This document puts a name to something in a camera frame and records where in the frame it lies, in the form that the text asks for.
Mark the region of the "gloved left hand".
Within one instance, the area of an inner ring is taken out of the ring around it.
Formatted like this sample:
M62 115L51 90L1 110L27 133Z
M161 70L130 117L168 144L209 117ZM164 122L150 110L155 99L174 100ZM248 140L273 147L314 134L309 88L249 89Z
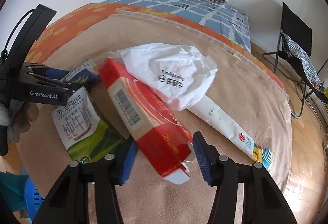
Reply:
M9 110L1 103L1 126L7 128L8 144L18 143L20 134L27 132L39 115L37 105L32 102L13 100Z

